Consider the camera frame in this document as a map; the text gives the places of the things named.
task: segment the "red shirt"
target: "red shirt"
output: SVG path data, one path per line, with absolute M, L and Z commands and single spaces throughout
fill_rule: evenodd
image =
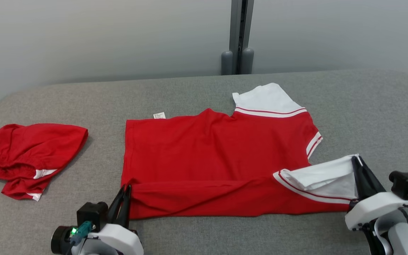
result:
M 132 185 L 131 219 L 347 210 L 352 196 L 282 183 L 279 171 L 310 166 L 322 140 L 305 108 L 273 83 L 233 98 L 232 116 L 206 109 L 126 122 L 121 183 Z

